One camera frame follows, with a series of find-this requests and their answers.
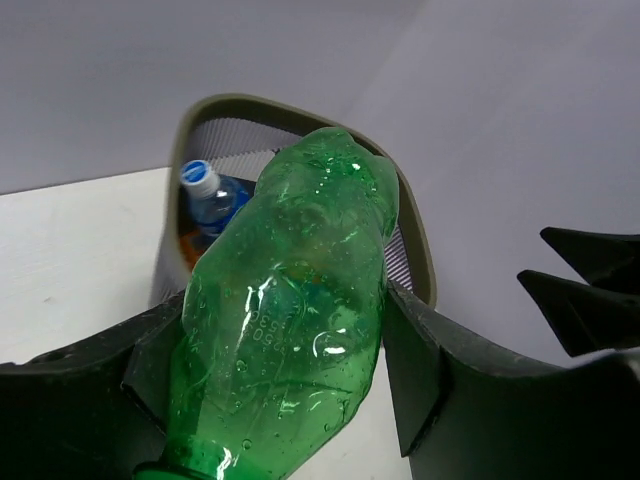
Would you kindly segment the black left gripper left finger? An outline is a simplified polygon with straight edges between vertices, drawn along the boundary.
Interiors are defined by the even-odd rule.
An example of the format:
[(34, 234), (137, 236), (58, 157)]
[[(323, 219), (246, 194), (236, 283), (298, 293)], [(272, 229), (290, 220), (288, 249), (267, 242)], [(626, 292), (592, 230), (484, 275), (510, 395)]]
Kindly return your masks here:
[(183, 296), (1, 366), (4, 479), (129, 479), (165, 446), (169, 363)]

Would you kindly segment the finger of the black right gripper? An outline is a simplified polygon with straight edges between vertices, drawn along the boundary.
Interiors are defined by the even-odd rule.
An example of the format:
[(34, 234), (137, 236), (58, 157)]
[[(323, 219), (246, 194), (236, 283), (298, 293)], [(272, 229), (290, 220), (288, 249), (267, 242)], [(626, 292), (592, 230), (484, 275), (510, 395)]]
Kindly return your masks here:
[(524, 270), (521, 285), (566, 353), (577, 357), (639, 345), (639, 297)]
[(541, 238), (590, 286), (639, 289), (639, 235), (545, 227)]

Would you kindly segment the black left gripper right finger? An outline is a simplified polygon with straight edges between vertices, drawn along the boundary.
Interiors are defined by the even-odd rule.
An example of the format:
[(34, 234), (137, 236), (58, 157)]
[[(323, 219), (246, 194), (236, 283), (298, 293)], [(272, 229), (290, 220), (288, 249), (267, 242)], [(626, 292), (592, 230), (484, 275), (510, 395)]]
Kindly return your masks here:
[(383, 344), (415, 479), (635, 479), (639, 354), (572, 368), (499, 346), (391, 283)]

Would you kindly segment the orange juice bottle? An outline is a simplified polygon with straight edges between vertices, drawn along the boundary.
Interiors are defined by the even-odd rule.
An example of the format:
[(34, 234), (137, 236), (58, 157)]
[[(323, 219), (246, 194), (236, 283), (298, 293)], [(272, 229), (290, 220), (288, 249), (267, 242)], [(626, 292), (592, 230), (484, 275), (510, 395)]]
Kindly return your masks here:
[(181, 253), (190, 271), (212, 243), (211, 237), (203, 235), (198, 230), (192, 230), (179, 238)]

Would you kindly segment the green plastic bottle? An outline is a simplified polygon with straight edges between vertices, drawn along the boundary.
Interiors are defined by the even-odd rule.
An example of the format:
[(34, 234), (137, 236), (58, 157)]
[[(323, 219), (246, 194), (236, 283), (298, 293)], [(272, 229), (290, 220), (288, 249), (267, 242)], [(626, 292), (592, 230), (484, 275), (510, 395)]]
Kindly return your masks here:
[(386, 286), (348, 303), (277, 267), (196, 263), (170, 359), (166, 444), (137, 479), (284, 479), (355, 416), (379, 356)]

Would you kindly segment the blue label bottle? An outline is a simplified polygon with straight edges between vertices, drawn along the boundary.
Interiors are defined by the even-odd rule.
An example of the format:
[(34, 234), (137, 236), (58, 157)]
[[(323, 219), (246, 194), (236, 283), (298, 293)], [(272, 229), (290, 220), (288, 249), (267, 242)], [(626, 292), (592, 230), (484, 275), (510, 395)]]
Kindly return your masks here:
[(217, 173), (206, 160), (191, 160), (180, 170), (180, 183), (189, 199), (191, 218), (200, 232), (215, 240), (250, 194), (234, 177)]

